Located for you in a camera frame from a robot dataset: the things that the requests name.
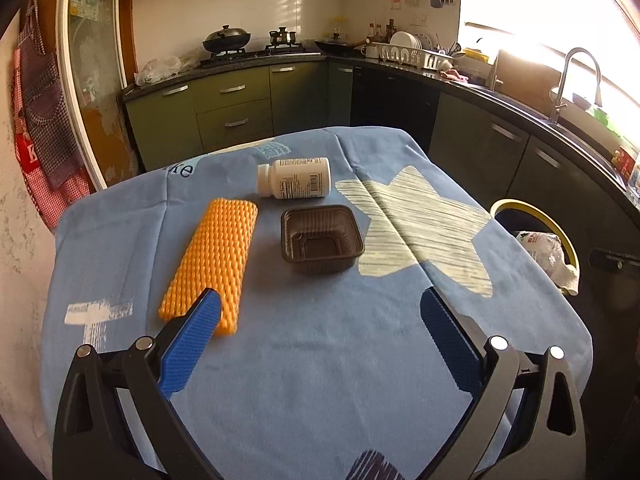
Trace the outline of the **blue star tablecloth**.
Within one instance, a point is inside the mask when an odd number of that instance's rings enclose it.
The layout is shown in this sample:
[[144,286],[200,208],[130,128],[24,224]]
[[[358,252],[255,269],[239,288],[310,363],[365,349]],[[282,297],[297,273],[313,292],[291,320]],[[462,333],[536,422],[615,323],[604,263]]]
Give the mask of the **blue star tablecloth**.
[[[329,202],[354,213],[366,245],[340,273],[287,263],[290,203],[256,192],[259,165],[307,157],[330,162]],[[48,425],[78,346],[120,350],[160,330],[158,307],[219,197],[258,209],[239,328],[210,341],[172,404],[224,477],[341,479],[367,450],[420,474],[471,402],[421,320],[429,287],[518,350],[562,348],[585,388],[590,333],[514,237],[408,133],[333,127],[177,162],[65,211],[41,336]]]

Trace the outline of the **crumpled printed paper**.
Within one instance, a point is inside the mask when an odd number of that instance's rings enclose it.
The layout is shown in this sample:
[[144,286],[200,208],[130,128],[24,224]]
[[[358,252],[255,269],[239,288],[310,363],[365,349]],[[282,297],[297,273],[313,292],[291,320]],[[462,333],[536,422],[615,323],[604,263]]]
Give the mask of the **crumpled printed paper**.
[[514,237],[561,292],[578,295],[577,266],[565,258],[563,245],[556,234],[518,231],[514,232]]

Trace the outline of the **orange foam fruit net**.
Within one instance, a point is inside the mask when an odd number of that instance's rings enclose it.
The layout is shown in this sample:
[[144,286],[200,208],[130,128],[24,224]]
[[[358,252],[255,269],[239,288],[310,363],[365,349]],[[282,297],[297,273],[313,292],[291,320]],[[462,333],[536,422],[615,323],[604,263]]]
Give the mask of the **orange foam fruit net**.
[[221,300],[214,334],[238,331],[243,278],[258,207],[249,200],[216,198],[206,208],[178,265],[158,316],[165,322],[186,314],[201,292],[213,289]]

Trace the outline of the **red checkered apron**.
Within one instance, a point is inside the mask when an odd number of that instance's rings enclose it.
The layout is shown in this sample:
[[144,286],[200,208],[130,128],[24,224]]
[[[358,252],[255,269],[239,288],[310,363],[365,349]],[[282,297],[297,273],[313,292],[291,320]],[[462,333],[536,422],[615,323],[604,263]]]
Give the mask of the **red checkered apron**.
[[50,231],[90,194],[63,96],[56,56],[44,48],[37,0],[27,0],[13,52],[14,152],[29,196]]

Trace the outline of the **black frying pan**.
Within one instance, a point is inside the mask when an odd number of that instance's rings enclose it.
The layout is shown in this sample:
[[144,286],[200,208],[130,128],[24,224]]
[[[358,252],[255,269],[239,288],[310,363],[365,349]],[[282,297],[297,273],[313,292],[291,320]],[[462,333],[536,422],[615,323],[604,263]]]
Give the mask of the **black frying pan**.
[[316,46],[326,55],[339,56],[340,58],[348,58],[360,53],[362,47],[370,44],[369,40],[354,42],[353,44],[344,44],[341,41],[316,40]]

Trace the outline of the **white dish rack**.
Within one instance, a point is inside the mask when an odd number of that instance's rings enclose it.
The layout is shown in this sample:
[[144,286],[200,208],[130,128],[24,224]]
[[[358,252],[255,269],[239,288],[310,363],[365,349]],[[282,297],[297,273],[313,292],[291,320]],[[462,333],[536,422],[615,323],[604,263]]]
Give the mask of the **white dish rack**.
[[427,50],[395,46],[394,44],[378,44],[372,47],[378,52],[378,58],[383,62],[407,65],[418,70],[430,70],[431,72],[446,72],[454,66],[450,56],[434,53]]

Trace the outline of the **black wok with lid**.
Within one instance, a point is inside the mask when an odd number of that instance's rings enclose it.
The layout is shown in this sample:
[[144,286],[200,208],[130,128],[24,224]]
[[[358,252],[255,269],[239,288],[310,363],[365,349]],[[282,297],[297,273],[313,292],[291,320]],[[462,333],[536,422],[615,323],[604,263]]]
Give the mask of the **black wok with lid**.
[[241,27],[222,26],[203,41],[204,49],[211,54],[242,50],[250,41],[250,33]]

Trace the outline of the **white plastic bag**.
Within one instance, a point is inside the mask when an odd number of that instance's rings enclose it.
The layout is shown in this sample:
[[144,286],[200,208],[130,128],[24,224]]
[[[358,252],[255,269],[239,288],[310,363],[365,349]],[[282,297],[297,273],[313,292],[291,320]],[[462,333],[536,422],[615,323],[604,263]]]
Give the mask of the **white plastic bag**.
[[187,70],[200,66],[200,59],[195,56],[168,56],[168,58],[153,58],[134,74],[134,82],[139,87],[158,84]]

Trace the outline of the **glass sliding door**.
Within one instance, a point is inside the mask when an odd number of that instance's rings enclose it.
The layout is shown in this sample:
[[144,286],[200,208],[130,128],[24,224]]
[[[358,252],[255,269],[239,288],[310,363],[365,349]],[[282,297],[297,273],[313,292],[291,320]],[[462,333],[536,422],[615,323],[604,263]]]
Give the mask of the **glass sliding door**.
[[56,0],[55,42],[63,94],[93,187],[105,190],[138,174],[122,90],[119,0]]

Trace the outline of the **small steel pot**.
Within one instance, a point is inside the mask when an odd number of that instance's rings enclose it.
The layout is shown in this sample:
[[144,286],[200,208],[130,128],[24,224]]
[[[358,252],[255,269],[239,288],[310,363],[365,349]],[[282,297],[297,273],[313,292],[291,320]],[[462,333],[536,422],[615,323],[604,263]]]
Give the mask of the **small steel pot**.
[[269,47],[270,49],[288,49],[296,48],[298,42],[296,40],[296,31],[288,30],[285,26],[280,26],[277,29],[270,30],[269,32]]

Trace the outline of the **yellow rimmed trash bin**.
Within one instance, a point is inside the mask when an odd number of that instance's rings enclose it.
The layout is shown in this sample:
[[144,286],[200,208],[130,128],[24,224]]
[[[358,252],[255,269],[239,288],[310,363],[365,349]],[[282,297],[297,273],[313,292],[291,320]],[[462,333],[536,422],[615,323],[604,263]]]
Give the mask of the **yellow rimmed trash bin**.
[[514,200],[514,198],[497,200],[490,207],[489,212],[491,217],[500,223],[513,237],[514,232],[518,231],[556,234],[563,245],[565,258],[577,266],[580,278],[580,264],[576,249],[565,232],[548,214],[529,203],[525,203],[522,200]]

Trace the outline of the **white pill bottle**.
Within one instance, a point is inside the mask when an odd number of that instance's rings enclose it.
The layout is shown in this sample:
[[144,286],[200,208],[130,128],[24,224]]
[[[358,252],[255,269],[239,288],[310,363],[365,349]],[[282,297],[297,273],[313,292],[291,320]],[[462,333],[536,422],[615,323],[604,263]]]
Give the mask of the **white pill bottle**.
[[332,188],[329,159],[287,158],[258,165],[256,188],[260,197],[277,200],[326,197]]

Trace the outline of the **brown plastic tray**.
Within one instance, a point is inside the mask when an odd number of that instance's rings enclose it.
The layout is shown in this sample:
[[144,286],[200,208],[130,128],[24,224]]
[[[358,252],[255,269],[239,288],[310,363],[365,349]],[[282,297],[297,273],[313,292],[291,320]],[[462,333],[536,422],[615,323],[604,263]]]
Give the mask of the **brown plastic tray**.
[[281,255],[299,273],[346,271],[363,253],[356,217],[347,206],[294,208],[281,216]]

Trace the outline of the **green kitchen cabinets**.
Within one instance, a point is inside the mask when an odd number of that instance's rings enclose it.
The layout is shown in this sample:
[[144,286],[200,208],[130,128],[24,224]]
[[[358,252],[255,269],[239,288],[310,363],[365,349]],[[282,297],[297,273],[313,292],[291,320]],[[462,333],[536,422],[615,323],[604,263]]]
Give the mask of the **green kitchen cabinets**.
[[122,94],[145,169],[327,126],[405,130],[483,206],[524,200],[566,233],[582,268],[573,306],[592,333],[586,408],[639,388],[639,213],[611,165],[506,96],[390,63],[318,52],[247,54]]

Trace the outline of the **wooden cutting board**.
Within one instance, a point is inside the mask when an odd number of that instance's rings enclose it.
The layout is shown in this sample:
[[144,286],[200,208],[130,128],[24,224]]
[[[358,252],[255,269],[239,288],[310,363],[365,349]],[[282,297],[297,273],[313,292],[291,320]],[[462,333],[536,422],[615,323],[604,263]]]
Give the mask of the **wooden cutting board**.
[[558,85],[561,74],[505,50],[499,51],[497,62],[496,90],[549,117],[553,110],[549,92]]

